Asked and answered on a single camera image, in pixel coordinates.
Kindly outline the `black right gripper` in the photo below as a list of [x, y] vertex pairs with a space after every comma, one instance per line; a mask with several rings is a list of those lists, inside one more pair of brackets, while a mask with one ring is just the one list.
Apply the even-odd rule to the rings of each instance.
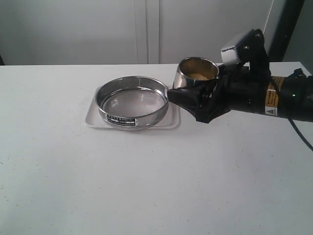
[[245, 63], [218, 66], [218, 82], [211, 97], [205, 85], [169, 89], [170, 102], [190, 113], [198, 122], [209, 123], [231, 110], [264, 114], [266, 88], [271, 71], [262, 30], [254, 29], [253, 57]]

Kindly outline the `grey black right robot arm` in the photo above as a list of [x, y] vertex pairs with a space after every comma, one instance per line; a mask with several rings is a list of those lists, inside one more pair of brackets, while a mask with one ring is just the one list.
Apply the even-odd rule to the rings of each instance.
[[232, 110], [311, 122], [313, 78], [302, 69], [272, 75], [264, 44], [262, 31], [252, 29], [221, 49], [220, 65], [201, 57], [183, 59], [169, 101], [202, 123]]

